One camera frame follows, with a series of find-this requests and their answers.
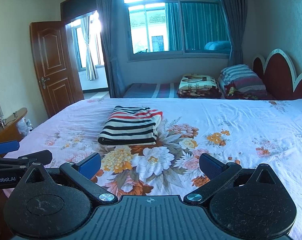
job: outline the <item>window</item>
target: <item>window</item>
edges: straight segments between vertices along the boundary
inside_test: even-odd
[[[198,57],[196,52],[225,53],[227,57],[230,53],[219,0],[123,1],[128,15],[131,59],[138,58],[136,54],[145,57],[153,52],[161,53],[157,57]]]
[[[98,12],[94,12],[94,14],[90,15],[90,21],[90,52],[95,67],[98,67],[104,65],[100,36],[101,23],[99,21]],[[86,68],[87,46],[82,34],[81,20],[78,19],[72,22],[71,27],[78,69],[82,71]]]

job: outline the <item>wooden table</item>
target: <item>wooden table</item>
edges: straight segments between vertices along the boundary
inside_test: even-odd
[[[22,140],[22,136],[16,127],[17,122],[19,122],[25,115],[27,114],[27,109],[21,108],[16,112],[16,116],[14,114],[10,115],[6,119],[6,125],[2,127],[0,124],[0,142],[14,141],[17,140],[20,142]]]

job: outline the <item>striped blanket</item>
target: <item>striped blanket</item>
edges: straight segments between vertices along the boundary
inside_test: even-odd
[[[162,112],[149,107],[116,106],[98,142],[103,145],[154,145]]]
[[[146,84],[134,83],[123,98],[178,98],[176,95],[179,83]]]

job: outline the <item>screw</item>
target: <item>screw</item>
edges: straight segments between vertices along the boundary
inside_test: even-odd
[[[202,199],[202,196],[200,194],[192,193],[187,195],[186,198],[190,201],[200,201]]]
[[[99,196],[99,199],[105,202],[110,202],[114,200],[114,198],[115,198],[114,195],[110,193],[104,193]]]

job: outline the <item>blue curtain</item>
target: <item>blue curtain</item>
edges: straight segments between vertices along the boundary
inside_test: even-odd
[[[187,50],[204,50],[210,41],[229,40],[219,4],[182,3],[182,18]],[[169,50],[182,50],[179,22],[177,4],[167,4]]]
[[[229,65],[243,64],[242,41],[247,15],[247,0],[221,0],[231,42]]]
[[[121,98],[125,87],[117,60],[118,43],[118,0],[96,0],[99,19],[102,25],[101,41],[105,69],[111,98]]]
[[[165,4],[166,29],[169,50],[182,50],[179,7],[177,3]]]

